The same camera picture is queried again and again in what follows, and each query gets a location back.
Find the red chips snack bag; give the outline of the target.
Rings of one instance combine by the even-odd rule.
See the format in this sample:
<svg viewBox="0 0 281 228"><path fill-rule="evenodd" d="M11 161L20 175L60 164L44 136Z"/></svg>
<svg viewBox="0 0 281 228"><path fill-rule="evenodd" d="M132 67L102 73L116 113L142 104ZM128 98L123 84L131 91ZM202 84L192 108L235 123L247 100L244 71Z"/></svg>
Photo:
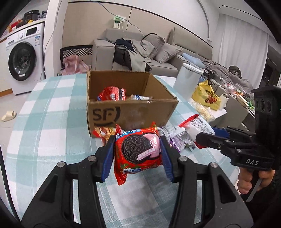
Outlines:
<svg viewBox="0 0 281 228"><path fill-rule="evenodd" d="M101 93L97 96L98 101L119 101L121 99L120 90L118 87L109 86L103 89Z"/></svg>

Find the small red snack packet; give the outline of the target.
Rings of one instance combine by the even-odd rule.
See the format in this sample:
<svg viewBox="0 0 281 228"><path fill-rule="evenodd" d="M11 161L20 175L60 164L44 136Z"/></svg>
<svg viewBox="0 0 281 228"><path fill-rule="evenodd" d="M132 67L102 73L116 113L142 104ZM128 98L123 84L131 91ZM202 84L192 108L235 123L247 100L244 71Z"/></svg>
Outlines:
<svg viewBox="0 0 281 228"><path fill-rule="evenodd" d="M210 124L199 114L190 116L188 119L180 123L179 127L182 127L186 130L191 140L199 149L206 148L206 146L201 146L196 142L197 134L207 133L210 135L215 135L215 131Z"/></svg>

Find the black patterned chair back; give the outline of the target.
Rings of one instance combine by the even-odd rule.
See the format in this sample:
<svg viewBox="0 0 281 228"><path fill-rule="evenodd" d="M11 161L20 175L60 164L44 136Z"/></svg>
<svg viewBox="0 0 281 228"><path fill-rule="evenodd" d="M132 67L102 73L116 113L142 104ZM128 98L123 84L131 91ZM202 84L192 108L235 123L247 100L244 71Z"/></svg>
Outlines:
<svg viewBox="0 0 281 228"><path fill-rule="evenodd" d="M60 49L60 62L64 66L63 60L71 55L77 55L85 64L92 64L92 45L67 46Z"/></svg>

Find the blue Oreo packet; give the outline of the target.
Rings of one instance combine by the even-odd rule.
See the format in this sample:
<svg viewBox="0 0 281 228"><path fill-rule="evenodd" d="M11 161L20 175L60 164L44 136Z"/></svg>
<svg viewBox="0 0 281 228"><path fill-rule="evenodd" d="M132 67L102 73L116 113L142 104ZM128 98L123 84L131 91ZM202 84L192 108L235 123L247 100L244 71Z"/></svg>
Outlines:
<svg viewBox="0 0 281 228"><path fill-rule="evenodd" d="M131 95L127 98L128 100L141 100L141 101L148 101L148 100L152 100L153 97L149 97L149 96L142 96L142 95Z"/></svg>

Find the purple silver snack bag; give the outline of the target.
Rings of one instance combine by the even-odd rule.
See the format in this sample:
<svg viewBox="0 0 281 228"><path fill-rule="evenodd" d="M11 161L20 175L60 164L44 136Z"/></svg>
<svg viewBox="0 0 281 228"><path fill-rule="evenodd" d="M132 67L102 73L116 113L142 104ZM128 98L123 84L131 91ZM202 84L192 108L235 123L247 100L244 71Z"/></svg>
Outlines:
<svg viewBox="0 0 281 228"><path fill-rule="evenodd" d="M195 148L195 142L190 138L187 131L179 126L163 126L159 128L161 135L164 135L171 147L182 152L186 147Z"/></svg>

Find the pink bag on floor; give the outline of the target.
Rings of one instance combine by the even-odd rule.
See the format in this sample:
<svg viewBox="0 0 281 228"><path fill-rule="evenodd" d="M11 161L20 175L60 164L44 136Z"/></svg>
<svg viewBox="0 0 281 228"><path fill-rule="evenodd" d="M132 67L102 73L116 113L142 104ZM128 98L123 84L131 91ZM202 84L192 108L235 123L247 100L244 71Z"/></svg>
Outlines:
<svg viewBox="0 0 281 228"><path fill-rule="evenodd" d="M90 67L85 64L77 55L70 55L63 60L64 69L62 75L84 74L90 71Z"/></svg>

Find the white wall socket charger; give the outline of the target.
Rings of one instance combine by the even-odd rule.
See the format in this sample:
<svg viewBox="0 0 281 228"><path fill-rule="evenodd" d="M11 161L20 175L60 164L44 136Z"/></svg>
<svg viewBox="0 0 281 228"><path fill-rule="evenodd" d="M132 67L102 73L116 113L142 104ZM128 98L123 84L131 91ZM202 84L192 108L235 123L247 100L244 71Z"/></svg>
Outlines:
<svg viewBox="0 0 281 228"><path fill-rule="evenodd" d="M114 29L120 29L122 27L122 23L126 21L126 17L117 15L113 18L113 28Z"/></svg>

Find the brown SF cardboard box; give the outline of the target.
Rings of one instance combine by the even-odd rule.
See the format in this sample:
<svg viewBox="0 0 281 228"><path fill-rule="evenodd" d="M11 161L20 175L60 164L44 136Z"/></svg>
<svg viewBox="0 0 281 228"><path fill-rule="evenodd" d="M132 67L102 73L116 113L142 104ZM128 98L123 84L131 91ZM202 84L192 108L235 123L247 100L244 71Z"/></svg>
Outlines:
<svg viewBox="0 0 281 228"><path fill-rule="evenodd" d="M96 127L115 127L123 130L148 128L152 123L166 125L178 99L154 75L148 72L89 71L87 81L87 122L91 137ZM107 87L125 89L126 96L142 95L146 100L98 101Z"/></svg>

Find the grey sofa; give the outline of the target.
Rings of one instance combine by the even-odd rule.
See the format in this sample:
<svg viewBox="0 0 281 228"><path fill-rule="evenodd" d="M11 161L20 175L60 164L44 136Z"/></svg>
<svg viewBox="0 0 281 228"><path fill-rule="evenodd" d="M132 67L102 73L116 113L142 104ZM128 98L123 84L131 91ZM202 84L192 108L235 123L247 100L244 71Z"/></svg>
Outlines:
<svg viewBox="0 0 281 228"><path fill-rule="evenodd" d="M93 70L130 70L129 61L124 60L130 55L125 45L128 41L136 41L137 45L150 44L154 47L149 58L146 59L151 73L159 76L177 77L183 63L188 63L182 54L211 60L212 48L195 34L178 27L174 27L168 34L167 40L155 34L143 35L138 32L119 29L106 29L99 39L94 40L92 46Z"/></svg>

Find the white washing machine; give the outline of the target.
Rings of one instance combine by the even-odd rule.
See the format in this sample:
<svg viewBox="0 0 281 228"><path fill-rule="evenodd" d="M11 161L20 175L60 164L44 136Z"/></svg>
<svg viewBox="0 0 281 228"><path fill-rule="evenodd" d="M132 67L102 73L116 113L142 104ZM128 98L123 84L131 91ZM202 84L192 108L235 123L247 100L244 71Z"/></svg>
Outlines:
<svg viewBox="0 0 281 228"><path fill-rule="evenodd" d="M28 26L6 39L8 79L14 95L32 91L45 79L44 26L44 22Z"/></svg>

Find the yellow plastic bag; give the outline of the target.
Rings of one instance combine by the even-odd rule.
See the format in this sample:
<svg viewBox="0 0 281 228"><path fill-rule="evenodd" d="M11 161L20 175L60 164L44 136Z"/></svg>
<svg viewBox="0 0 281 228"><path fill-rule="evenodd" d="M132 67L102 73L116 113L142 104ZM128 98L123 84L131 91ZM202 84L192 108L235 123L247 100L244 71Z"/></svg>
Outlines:
<svg viewBox="0 0 281 228"><path fill-rule="evenodd" d="M192 99L212 110L219 110L221 99L214 93L213 88L209 85L208 80L200 82L192 94Z"/></svg>

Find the orange noodle snack bag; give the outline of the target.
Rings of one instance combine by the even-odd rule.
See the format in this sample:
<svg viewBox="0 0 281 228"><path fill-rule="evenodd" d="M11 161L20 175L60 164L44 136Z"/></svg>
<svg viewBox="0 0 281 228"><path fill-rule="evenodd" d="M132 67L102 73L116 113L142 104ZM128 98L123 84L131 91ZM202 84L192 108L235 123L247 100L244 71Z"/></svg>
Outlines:
<svg viewBox="0 0 281 228"><path fill-rule="evenodd" d="M111 135L115 135L116 128L114 127L95 127L92 134L96 138L100 138L103 145L106 145Z"/></svg>

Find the red Oreo packet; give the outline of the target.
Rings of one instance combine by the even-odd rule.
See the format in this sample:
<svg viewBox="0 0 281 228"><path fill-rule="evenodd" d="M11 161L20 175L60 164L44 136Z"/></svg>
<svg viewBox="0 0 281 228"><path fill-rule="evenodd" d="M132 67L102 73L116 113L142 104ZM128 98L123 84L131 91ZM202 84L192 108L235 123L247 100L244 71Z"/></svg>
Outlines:
<svg viewBox="0 0 281 228"><path fill-rule="evenodd" d="M144 129L124 131L116 125L114 174L118 185L126 182L128 174L162 165L161 142L156 123Z"/></svg>

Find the beige slipper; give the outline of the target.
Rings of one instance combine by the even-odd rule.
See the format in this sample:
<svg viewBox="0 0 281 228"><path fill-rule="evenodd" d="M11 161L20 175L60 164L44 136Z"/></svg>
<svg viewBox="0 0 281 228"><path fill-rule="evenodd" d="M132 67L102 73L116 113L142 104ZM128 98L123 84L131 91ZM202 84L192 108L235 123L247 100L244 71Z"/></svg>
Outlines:
<svg viewBox="0 0 281 228"><path fill-rule="evenodd" d="M7 111L6 114L1 118L1 121L7 122L13 120L16 117L17 113L15 111Z"/></svg>

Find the white trash bin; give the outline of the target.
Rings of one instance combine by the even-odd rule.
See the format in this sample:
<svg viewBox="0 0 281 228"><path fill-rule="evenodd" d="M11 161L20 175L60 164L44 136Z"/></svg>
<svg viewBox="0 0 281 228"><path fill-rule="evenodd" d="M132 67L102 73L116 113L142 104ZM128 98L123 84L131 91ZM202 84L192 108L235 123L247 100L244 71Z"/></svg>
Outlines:
<svg viewBox="0 0 281 228"><path fill-rule="evenodd" d="M178 72L173 89L176 90L185 100L189 100L194 93L202 74L203 71L200 68L183 63Z"/></svg>

